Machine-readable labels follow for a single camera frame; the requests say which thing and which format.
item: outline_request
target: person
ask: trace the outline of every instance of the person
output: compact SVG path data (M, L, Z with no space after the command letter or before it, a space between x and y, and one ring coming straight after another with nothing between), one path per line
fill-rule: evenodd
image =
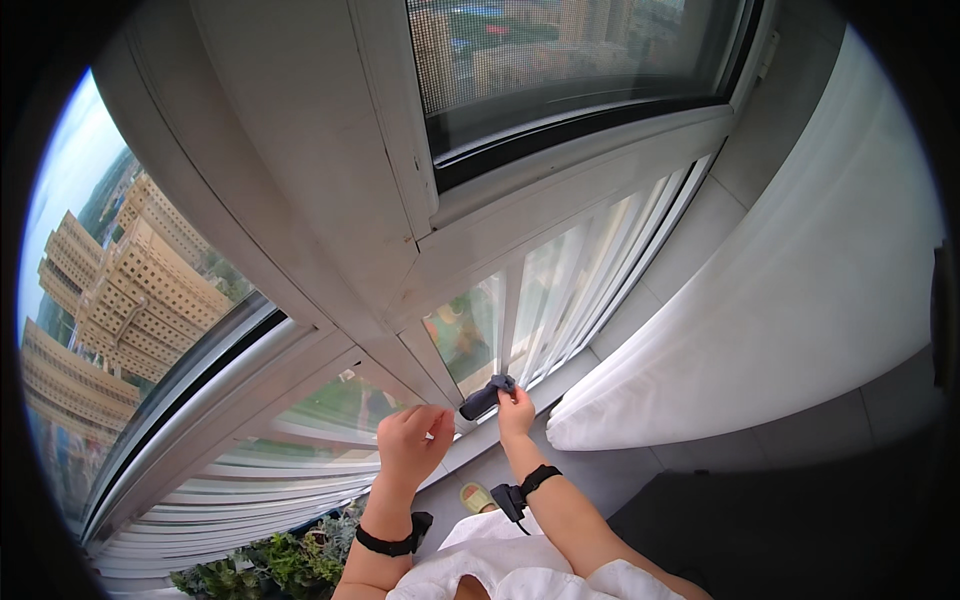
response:
M519 387L511 395L499 391L500 443L518 484L549 466L529 436L535 415ZM453 411L433 405L380 422L381 470L360 519L360 529L377 540L374 545L411 535L414 494L450 448L453 429ZM457 523L440 549L416 566L409 552L390 556L354 540L334 600L709 600L705 591L628 546L561 474L542 480L526 502L522 523L529 537L503 511L481 512Z

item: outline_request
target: hand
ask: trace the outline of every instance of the hand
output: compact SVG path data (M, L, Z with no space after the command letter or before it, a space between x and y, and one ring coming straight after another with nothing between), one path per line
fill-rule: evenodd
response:
M429 440L426 434L433 436ZM394 413L376 428L381 479L412 497L453 444L453 409L418 404Z
M503 390L497 390L496 395L500 400L496 418L500 425L500 442L517 436L526 437L537 415L530 397L519 386L514 388L513 396Z

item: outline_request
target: potted plant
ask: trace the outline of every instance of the potted plant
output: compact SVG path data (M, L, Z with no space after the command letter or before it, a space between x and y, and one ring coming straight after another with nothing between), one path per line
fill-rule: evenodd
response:
M170 577L177 589L204 600L328 599L340 583L363 509L362 503L352 504L306 531L275 533L238 548L227 560L198 564ZM243 563L252 568L239 569Z

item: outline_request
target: gray cloth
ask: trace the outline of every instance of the gray cloth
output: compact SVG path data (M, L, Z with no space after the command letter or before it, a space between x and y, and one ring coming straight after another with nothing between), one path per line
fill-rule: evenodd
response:
M467 401L460 407L460 414L466 420L477 420L489 411L497 402L496 391L503 390L507 394L514 392L516 382L509 375L494 375L482 390L467 396Z

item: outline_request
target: white shirt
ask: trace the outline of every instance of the white shirt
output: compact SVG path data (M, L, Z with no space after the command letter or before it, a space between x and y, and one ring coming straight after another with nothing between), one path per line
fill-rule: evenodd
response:
M449 600L464 575L472 575L491 600L683 600L645 570L623 560L604 564L584 579L550 543L530 514L521 524L503 511L468 516L453 527L436 553L414 565L387 593L388 600Z

